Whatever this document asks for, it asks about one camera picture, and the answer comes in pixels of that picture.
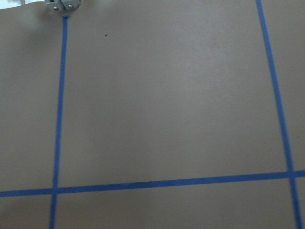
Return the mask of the aluminium frame post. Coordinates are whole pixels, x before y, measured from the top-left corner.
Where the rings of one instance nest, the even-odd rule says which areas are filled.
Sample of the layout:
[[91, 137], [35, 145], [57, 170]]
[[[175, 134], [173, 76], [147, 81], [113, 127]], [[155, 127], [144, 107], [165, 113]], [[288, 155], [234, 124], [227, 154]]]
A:
[[75, 10], [81, 5], [81, 0], [45, 0], [51, 11]]

